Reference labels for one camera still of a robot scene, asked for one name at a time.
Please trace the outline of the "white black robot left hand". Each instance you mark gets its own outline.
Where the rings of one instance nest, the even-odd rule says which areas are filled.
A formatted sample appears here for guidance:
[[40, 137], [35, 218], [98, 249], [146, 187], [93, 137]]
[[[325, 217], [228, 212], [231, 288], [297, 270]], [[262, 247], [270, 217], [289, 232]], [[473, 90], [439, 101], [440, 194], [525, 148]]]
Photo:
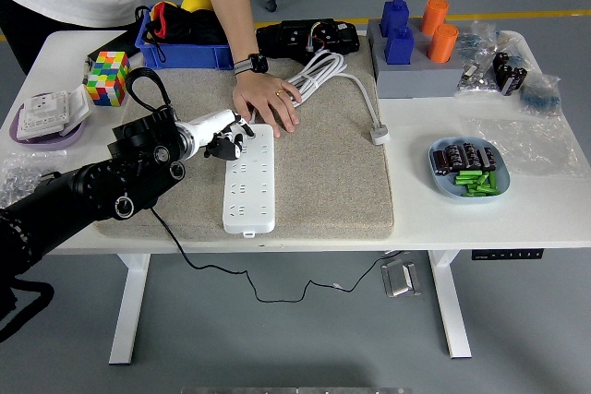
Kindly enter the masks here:
[[203, 115], [191, 122], [177, 122], [179, 133], [185, 140], [183, 160], [193, 157], [204, 148], [204, 157], [210, 156], [226, 160], [237, 160], [243, 150], [244, 137], [241, 133], [233, 135], [231, 126], [239, 125], [243, 132], [254, 137], [254, 131], [238, 113], [226, 109]]

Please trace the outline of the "person's left hand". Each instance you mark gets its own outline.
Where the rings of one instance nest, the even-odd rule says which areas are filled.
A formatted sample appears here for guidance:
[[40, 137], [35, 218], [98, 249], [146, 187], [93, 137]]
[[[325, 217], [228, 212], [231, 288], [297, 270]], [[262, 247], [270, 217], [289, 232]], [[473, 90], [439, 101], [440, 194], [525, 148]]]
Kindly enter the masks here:
[[252, 71], [237, 74], [233, 90], [236, 111], [250, 120], [251, 110], [258, 112], [265, 124], [273, 129], [275, 137], [281, 135], [281, 128], [293, 133], [299, 125], [299, 117], [294, 102], [302, 102], [299, 90], [289, 82], [273, 75]]

